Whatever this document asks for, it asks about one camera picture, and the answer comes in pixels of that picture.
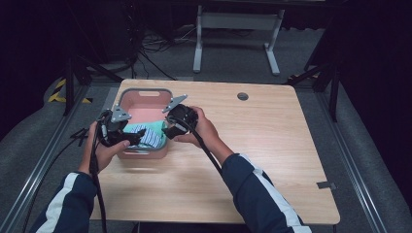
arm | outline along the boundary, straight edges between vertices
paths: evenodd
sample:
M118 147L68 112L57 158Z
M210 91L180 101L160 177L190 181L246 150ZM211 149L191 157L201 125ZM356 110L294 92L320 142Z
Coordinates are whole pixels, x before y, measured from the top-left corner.
M244 154L233 151L221 140L213 123L203 111L192 107L198 115L197 133L222 165L222 177L233 195L236 210L253 232L311 232L302 226L299 216L267 175ZM177 142L193 143L193 135L181 135Z
M30 232L87 232L88 221L93 212L93 199L97 188L88 170L91 149L94 147L96 122L88 131L88 138L78 172L70 173L61 182L48 206L34 222ZM129 146L122 141L106 148L97 142L96 156L100 171L106 168L118 152Z

sleeve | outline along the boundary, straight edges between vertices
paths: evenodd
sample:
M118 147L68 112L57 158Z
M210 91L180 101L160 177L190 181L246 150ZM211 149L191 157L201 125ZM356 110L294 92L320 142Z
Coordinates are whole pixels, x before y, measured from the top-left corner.
M70 173L61 182L30 232L88 232L97 189L85 173Z
M252 232L311 232L269 177L245 154L231 155L222 171L234 205Z

wooden tabletop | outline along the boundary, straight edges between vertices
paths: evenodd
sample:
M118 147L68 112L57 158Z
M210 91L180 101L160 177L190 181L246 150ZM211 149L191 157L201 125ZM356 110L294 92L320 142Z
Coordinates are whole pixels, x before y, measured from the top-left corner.
M201 107L221 138L249 155L305 223L336 224L340 216L294 89L286 85L126 80L130 87L167 88L187 94L183 104ZM249 95L246 101L238 93ZM107 219L176 222L243 222L232 196L203 150L169 141L161 159L114 157L99 179ZM91 218L100 218L95 200Z

folded clothing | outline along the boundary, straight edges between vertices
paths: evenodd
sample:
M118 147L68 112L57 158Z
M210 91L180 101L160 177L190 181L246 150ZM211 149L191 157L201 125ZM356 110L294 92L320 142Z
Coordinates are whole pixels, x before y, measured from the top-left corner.
M164 120L153 122L143 122L136 124L127 124L123 131L126 133L137 133L146 129L145 136L142 137L139 148L161 148L166 143L166 137L162 131L166 127Z

caution tape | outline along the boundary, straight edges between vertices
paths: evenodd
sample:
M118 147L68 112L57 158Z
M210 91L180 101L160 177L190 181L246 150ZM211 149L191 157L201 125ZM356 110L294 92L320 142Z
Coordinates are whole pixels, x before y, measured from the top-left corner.
M58 96L58 94L60 93L61 89L63 88L65 84L66 84L66 79L61 78L60 82L58 82L58 84L55 86L55 89L52 92L51 97L49 97L49 102L62 102L62 103L66 102L65 97ZM85 98L82 101L82 103L85 103L85 104L91 104L92 102L93 102L93 98Z

